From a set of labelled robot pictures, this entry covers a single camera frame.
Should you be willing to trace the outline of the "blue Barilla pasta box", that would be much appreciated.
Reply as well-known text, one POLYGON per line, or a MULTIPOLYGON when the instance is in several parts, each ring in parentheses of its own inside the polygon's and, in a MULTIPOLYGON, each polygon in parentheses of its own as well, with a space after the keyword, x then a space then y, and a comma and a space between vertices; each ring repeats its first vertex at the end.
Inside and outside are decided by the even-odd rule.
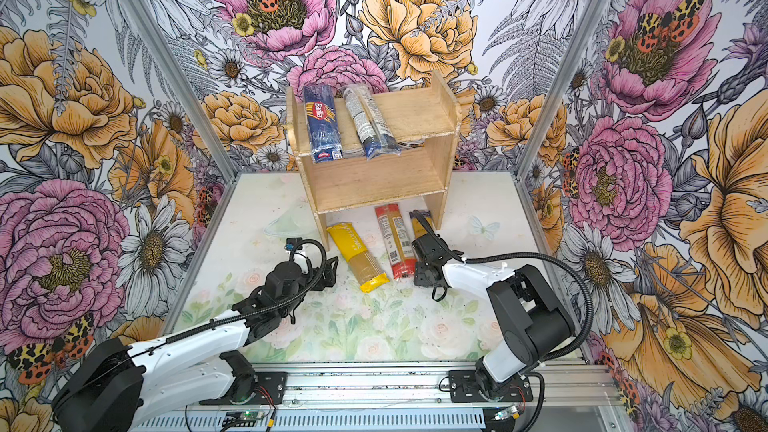
POLYGON ((303 89, 303 99, 313 162, 341 159, 341 134, 332 88, 326 84, 308 84, 303 89))

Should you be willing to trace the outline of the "clear blue-end spaghetti bag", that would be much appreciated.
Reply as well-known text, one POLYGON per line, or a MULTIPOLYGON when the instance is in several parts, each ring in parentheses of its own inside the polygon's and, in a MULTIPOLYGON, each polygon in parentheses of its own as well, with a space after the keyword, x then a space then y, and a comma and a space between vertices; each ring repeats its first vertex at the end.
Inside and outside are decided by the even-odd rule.
POLYGON ((367 160, 382 155, 401 154, 401 147, 365 84, 349 84, 342 97, 352 118, 362 151, 367 160))

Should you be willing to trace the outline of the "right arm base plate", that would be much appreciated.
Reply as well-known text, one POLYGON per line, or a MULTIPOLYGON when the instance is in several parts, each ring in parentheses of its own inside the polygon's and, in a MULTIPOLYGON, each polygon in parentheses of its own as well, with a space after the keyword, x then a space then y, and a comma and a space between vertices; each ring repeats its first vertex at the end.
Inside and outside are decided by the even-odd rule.
POLYGON ((529 381, 519 374, 497 382, 483 371, 450 370, 448 390, 453 403, 529 403, 534 400, 529 381))

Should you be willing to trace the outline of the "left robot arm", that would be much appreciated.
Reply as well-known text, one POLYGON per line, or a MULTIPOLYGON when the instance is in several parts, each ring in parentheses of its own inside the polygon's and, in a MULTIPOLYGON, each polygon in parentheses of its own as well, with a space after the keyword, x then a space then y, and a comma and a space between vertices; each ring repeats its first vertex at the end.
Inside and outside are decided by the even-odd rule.
POLYGON ((229 310, 199 326, 148 341, 109 339, 93 347, 52 403, 64 431, 129 431, 194 402, 247 400, 257 386, 240 348, 275 330, 311 291, 336 283, 338 260, 293 258, 229 310))

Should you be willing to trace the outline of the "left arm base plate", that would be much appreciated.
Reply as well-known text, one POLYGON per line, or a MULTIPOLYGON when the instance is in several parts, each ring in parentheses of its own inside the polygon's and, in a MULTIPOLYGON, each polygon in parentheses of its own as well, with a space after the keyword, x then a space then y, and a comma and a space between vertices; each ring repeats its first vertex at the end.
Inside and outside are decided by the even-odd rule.
POLYGON ((285 372, 256 372, 238 376, 223 397, 200 401, 206 406, 280 405, 286 389, 285 372))

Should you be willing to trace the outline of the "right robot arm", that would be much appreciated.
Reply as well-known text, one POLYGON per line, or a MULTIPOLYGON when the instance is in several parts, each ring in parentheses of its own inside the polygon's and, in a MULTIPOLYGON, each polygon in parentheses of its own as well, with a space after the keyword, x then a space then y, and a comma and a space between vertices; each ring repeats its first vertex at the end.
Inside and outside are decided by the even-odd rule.
POLYGON ((416 221, 414 284, 432 290, 440 302, 450 290, 468 293, 488 303, 502 336, 501 342, 478 359, 469 385, 487 401, 504 398, 511 386, 523 387, 523 377, 538 364, 569 354, 586 338, 594 306, 584 280, 567 263, 538 252, 512 252, 467 258, 436 233, 420 210, 416 221), (517 268, 509 260, 534 259, 559 267, 576 283, 585 299, 580 330, 544 275, 527 263, 517 268))

